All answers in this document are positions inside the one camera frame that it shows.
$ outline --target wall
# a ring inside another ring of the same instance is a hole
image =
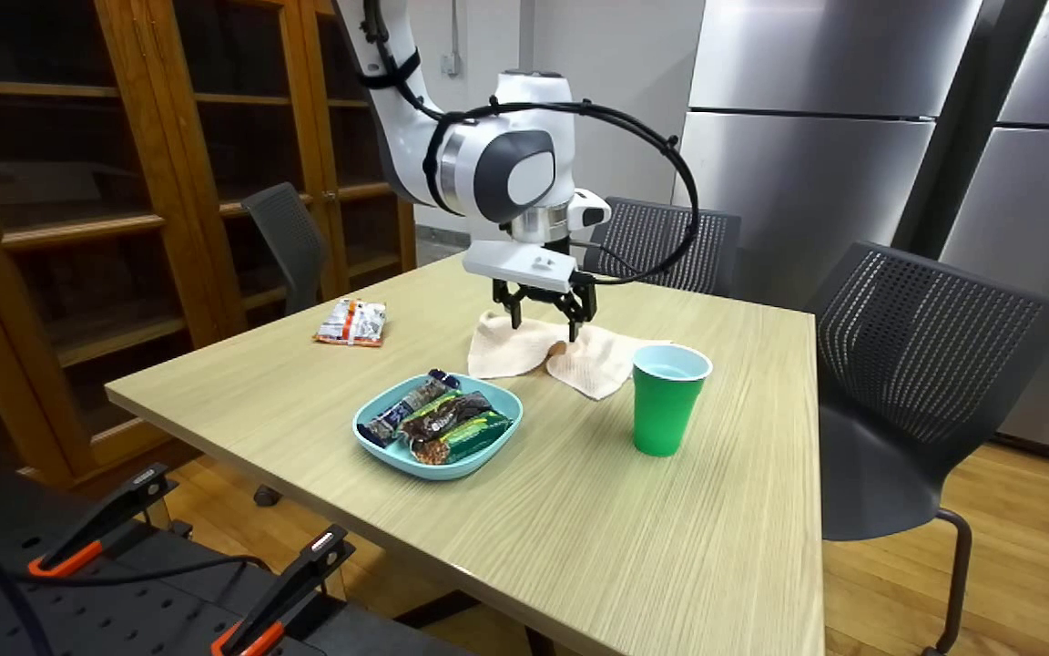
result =
[[[564,74],[575,98],[621,108],[659,135],[679,135],[700,42],[703,0],[456,0],[461,78],[445,78],[451,0],[416,0],[416,35],[428,95],[439,104],[477,104],[500,69]],[[580,121],[575,183],[605,196],[670,203],[673,170],[644,142]],[[418,209],[418,227],[496,232]]]

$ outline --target plate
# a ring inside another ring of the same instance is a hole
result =
[[[484,378],[471,378],[471,374],[456,374],[460,378],[460,394],[484,394],[486,406],[510,419],[510,425],[486,440],[479,453],[471,453],[466,458],[456,458],[456,462],[422,462],[406,443],[401,440],[391,440],[384,449],[367,440],[358,425],[380,419],[384,407],[393,407],[401,396],[406,396],[416,386],[427,383],[427,374],[416,374],[416,378],[405,378],[391,391],[383,391],[380,396],[372,396],[365,407],[352,413],[352,440],[375,454],[380,462],[401,470],[401,474],[411,474],[411,476],[422,476],[422,481],[456,481],[456,476],[466,476],[472,470],[479,470],[502,443],[510,443],[510,439],[518,434],[519,419],[524,419],[524,406],[518,394],[502,391],[502,386],[491,386]]]

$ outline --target wooden cabinet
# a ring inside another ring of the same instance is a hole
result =
[[[327,2],[0,0],[0,458],[75,483],[166,440],[102,383],[280,315],[251,188],[307,192],[327,296],[406,271],[380,160]]]

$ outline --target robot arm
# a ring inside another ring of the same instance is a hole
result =
[[[384,169],[416,203],[486,220],[510,239],[477,239],[466,271],[496,281],[496,299],[519,321],[519,299],[554,302],[575,323],[591,321],[593,281],[564,256],[567,228],[597,227],[608,203],[570,183],[570,114],[445,114],[427,98],[406,0],[333,0],[348,47],[380,114]],[[570,102],[567,79],[502,74],[496,102]]]

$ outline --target wooden table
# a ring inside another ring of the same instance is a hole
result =
[[[361,534],[585,654],[822,654],[817,323],[693,293],[601,287],[601,327],[713,360],[684,449],[631,443],[631,383],[585,402],[530,372],[518,439],[472,476],[411,481],[352,443],[348,414],[427,368],[466,368],[486,281],[445,259],[358,299],[383,349],[316,346],[327,315],[272,321],[108,383],[139,419],[253,470]],[[550,306],[528,316],[561,321]]]

